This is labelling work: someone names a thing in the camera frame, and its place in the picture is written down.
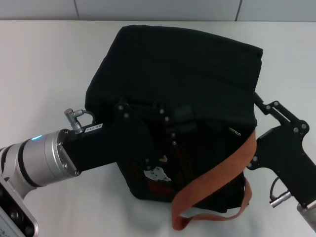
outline cartoon sticker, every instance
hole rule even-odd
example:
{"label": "cartoon sticker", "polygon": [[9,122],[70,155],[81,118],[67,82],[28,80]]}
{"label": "cartoon sticker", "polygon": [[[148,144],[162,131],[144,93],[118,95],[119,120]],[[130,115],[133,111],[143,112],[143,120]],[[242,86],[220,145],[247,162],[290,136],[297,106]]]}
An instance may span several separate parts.
{"label": "cartoon sticker", "polygon": [[158,181],[158,180],[164,180],[166,182],[171,181],[171,179],[167,177],[167,175],[164,173],[161,167],[156,167],[155,169],[148,170],[148,171],[144,170],[144,173],[147,178],[150,178],[155,181]]}

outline robotic arm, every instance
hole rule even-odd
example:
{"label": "robotic arm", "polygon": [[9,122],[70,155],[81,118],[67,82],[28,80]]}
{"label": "robotic arm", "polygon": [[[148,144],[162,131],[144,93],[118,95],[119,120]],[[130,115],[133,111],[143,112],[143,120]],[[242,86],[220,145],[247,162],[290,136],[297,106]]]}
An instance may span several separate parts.
{"label": "robotic arm", "polygon": [[[93,118],[91,125],[82,127],[77,117],[90,112],[68,109],[65,115],[73,130],[62,129],[0,149],[0,236],[38,236],[37,222],[22,203],[37,187],[117,161],[133,160],[144,170],[156,166],[154,143],[140,117],[164,126],[169,122],[166,109],[163,104],[127,102],[120,100],[114,106],[112,124],[95,124]],[[316,230],[316,205],[309,206],[316,200],[316,166],[302,147],[309,126],[278,101],[265,105],[255,94],[255,104],[265,115],[275,117],[280,126],[257,139],[257,151],[248,169],[273,170],[288,191],[279,197],[271,195],[272,207],[294,196],[299,213]]]}

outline bag strap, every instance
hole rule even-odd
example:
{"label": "bag strap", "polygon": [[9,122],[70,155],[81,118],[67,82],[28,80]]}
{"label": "bag strap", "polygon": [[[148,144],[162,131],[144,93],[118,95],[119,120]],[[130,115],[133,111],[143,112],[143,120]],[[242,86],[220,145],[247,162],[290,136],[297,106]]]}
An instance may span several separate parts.
{"label": "bag strap", "polygon": [[232,181],[243,172],[252,160],[257,149],[255,131],[248,137],[246,142],[231,156],[218,164],[216,167],[193,180],[184,187],[172,201],[172,226],[175,230],[183,230],[192,220],[226,221],[238,217],[251,199],[252,192],[249,182],[245,179],[245,193],[239,212],[232,217],[223,217],[212,214],[199,214],[190,218],[182,217],[181,214],[199,201],[210,196],[215,191]]}

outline label sticker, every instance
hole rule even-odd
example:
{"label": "label sticker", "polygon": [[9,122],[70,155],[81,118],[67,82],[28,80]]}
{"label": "label sticker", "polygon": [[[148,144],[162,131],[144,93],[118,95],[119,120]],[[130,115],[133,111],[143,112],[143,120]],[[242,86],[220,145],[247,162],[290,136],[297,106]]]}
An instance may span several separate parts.
{"label": "label sticker", "polygon": [[86,129],[85,129],[85,133],[86,133],[86,132],[91,132],[91,131],[97,130],[97,129],[101,128],[102,125],[103,125],[103,123],[102,123],[102,124],[95,125],[95,126],[92,126],[92,127],[89,127],[89,128],[86,128]]}
{"label": "label sticker", "polygon": [[145,176],[147,178],[150,178],[152,180],[158,181],[158,180],[164,180],[166,182],[171,181],[169,177],[164,173],[163,169],[161,167],[156,167],[153,170],[144,170]]}

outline black bag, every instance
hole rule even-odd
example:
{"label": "black bag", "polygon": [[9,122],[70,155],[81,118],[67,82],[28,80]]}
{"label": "black bag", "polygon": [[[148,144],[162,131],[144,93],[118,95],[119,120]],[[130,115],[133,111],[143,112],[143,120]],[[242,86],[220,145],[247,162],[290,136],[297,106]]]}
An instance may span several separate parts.
{"label": "black bag", "polygon": [[[145,122],[156,167],[118,162],[135,197],[171,202],[245,142],[257,123],[253,93],[261,57],[262,49],[195,30],[127,26],[119,31],[89,86],[85,107],[97,122],[111,124],[113,107],[122,101]],[[196,207],[218,212],[239,207],[244,185],[241,174]]]}

